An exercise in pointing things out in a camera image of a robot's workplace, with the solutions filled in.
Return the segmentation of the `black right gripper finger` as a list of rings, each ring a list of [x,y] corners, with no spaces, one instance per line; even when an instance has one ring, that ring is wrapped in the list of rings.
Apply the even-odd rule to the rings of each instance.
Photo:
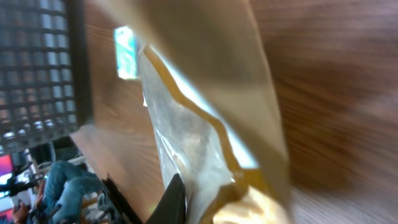
[[[185,224],[185,220],[185,185],[181,177],[175,174],[146,224]]]

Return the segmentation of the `brown beige snack pouch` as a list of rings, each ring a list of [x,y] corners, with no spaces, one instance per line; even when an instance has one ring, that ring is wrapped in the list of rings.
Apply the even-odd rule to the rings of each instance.
[[[292,223],[289,153],[247,1],[100,1],[144,42],[144,98],[187,223]]]

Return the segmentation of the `small teal tissue pack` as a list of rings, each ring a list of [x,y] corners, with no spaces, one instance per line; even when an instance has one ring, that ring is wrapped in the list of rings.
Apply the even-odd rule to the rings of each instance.
[[[128,26],[116,28],[114,41],[118,77],[123,80],[138,79],[136,36],[133,31]]]

